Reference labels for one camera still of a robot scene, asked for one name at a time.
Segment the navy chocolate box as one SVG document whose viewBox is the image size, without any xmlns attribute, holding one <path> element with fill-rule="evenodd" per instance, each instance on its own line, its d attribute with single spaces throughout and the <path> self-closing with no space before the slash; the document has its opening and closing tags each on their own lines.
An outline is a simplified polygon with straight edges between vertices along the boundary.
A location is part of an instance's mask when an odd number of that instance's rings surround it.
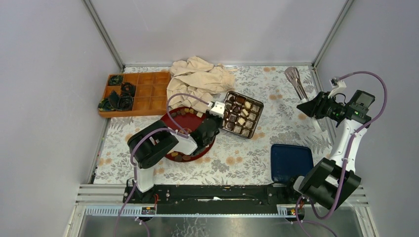
<svg viewBox="0 0 419 237">
<path fill-rule="evenodd" d="M 264 104 L 235 91 L 227 92 L 222 129 L 251 139 L 256 131 Z"/>
</svg>

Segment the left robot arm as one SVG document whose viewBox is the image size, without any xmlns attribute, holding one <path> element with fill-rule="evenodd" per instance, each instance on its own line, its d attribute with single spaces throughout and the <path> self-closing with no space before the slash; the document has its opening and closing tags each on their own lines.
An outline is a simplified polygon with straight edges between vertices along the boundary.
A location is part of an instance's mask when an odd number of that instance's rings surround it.
<svg viewBox="0 0 419 237">
<path fill-rule="evenodd" d="M 153 198 L 154 166 L 166 155 L 179 152 L 184 156 L 201 155 L 215 141 L 223 119 L 207 115 L 190 134 L 181 133 L 158 120 L 134 134 L 127 142 L 134 166 L 134 196 L 142 203 Z"/>
</svg>

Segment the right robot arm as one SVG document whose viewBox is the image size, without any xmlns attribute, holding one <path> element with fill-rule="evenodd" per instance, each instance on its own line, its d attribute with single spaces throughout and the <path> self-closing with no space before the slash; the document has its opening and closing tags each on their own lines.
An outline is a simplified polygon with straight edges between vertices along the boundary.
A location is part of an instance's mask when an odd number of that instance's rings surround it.
<svg viewBox="0 0 419 237">
<path fill-rule="evenodd" d="M 359 187 L 355 159 L 361 139 L 368 130 L 367 115 L 375 97 L 357 90 L 347 104 L 338 103 L 327 92 L 319 92 L 312 100 L 302 99 L 297 108 L 310 118 L 330 118 L 337 122 L 338 140 L 329 158 L 323 158 L 305 176 L 285 187 L 284 199 L 298 202 L 303 195 L 328 210 L 336 210 Z"/>
</svg>

